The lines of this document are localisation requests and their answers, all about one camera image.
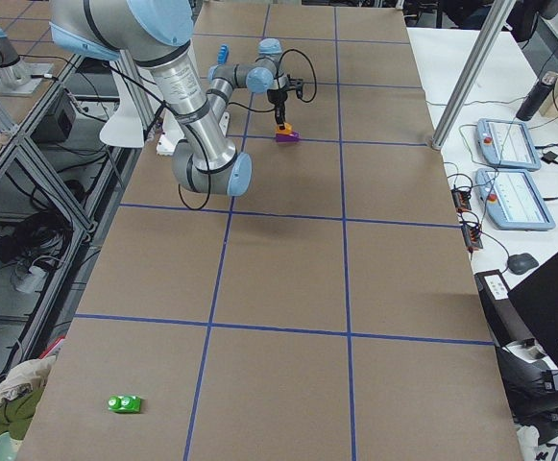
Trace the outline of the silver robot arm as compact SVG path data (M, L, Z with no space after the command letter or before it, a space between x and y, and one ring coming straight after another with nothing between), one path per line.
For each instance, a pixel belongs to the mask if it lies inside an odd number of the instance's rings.
M51 13L52 38L60 47L103 61L127 51L151 73L183 131L172 159L180 186L235 197L247 191L252 160L223 134L219 120L235 89L264 93L286 86L277 39L261 40L252 64L212 68L203 88L188 55L193 20L186 1L54 1Z

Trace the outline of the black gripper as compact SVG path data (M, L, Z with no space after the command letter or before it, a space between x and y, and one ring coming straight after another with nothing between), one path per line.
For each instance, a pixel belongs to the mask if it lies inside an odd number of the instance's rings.
M285 129L285 102L288 98L289 80L285 76L274 79L267 90L268 101L274 106L274 117L281 130Z

